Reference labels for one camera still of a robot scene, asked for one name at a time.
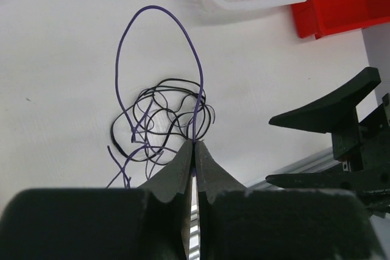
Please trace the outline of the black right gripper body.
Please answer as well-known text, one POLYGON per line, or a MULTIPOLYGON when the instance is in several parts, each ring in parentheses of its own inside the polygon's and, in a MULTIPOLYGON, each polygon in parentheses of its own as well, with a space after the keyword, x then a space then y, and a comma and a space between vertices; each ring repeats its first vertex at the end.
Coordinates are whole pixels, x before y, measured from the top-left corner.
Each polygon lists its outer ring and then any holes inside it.
POLYGON ((389 215, 389 93, 358 125, 360 144, 340 158, 339 187, 354 192, 369 214, 389 215))

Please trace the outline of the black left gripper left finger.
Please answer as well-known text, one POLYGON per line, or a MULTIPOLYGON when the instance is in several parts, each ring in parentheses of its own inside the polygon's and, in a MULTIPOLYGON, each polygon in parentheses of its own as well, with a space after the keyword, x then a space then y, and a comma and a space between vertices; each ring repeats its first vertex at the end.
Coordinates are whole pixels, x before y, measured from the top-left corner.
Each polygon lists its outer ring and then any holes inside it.
POLYGON ((2 259, 187 259, 193 145, 137 188, 19 192, 1 216, 2 259))

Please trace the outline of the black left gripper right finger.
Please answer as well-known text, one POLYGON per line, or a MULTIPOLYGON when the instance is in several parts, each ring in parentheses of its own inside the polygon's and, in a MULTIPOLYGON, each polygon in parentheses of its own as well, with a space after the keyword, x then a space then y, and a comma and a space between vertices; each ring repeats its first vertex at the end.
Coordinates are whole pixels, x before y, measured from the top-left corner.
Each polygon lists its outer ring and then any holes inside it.
POLYGON ((342 189, 253 190, 194 146, 201 259, 386 259, 366 209, 342 189))

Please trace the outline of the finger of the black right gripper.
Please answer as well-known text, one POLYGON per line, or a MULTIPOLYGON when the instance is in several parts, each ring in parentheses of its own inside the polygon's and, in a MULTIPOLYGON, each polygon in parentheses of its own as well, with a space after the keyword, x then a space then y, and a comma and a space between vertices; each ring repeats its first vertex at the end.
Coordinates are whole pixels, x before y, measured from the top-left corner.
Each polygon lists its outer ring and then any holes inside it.
POLYGON ((345 189, 357 193, 389 190, 389 170, 362 170, 341 173, 268 175, 269 184, 281 188, 345 189))
POLYGON ((347 114, 381 83, 377 68, 366 67, 326 96, 272 117, 269 124, 315 133, 331 133, 347 114))

